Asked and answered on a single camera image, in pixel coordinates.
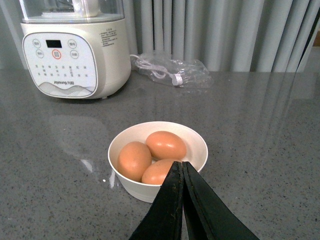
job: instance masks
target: digital display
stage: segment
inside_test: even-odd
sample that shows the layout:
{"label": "digital display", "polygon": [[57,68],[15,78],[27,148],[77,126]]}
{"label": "digital display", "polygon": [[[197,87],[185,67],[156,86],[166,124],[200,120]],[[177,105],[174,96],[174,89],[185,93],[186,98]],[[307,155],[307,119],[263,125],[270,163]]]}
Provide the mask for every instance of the digital display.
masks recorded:
{"label": "digital display", "polygon": [[55,48],[55,49],[61,49],[61,41],[60,40],[45,40],[46,41],[46,46],[48,48]]}

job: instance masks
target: power cord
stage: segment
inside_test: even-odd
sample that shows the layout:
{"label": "power cord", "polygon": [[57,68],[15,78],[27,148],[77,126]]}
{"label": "power cord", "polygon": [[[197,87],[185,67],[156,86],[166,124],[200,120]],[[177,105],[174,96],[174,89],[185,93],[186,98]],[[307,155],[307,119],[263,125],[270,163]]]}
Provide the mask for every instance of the power cord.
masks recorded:
{"label": "power cord", "polygon": [[168,72],[168,70],[164,66],[152,64],[152,63],[146,61],[145,59],[139,57],[138,55],[131,54],[130,57],[137,58],[139,61],[136,61],[135,65],[139,69],[151,71],[157,79],[164,79],[166,77],[166,75],[168,75],[172,79],[172,84],[174,86],[182,85],[183,79],[180,74],[178,74],[178,73],[172,74],[172,73]]}

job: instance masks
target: gray curtain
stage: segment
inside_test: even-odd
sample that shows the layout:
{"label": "gray curtain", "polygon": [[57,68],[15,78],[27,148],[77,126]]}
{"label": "gray curtain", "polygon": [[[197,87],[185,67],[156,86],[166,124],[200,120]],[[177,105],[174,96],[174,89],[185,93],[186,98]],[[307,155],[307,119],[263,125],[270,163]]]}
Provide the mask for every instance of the gray curtain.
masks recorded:
{"label": "gray curtain", "polygon": [[[303,72],[320,0],[123,0],[131,54],[165,51],[210,71]],[[0,0],[0,69],[27,68],[18,0]]]}

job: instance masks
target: appliance control panel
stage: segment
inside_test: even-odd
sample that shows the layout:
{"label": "appliance control panel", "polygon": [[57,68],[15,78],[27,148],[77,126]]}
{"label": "appliance control panel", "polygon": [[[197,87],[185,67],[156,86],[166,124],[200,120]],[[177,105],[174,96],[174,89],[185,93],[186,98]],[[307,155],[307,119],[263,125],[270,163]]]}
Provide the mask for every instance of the appliance control panel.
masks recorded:
{"label": "appliance control panel", "polygon": [[24,37],[22,46],[32,79],[45,94],[83,98],[97,90],[95,56],[81,36],[61,32],[31,33]]}

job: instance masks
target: curtain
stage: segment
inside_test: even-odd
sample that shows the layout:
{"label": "curtain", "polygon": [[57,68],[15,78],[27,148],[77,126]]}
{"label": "curtain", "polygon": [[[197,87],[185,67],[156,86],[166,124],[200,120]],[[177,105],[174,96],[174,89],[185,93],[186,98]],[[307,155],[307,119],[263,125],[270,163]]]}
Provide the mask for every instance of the curtain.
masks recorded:
{"label": "curtain", "polygon": [[303,72],[320,0],[123,0],[130,52],[165,51],[209,71]]}

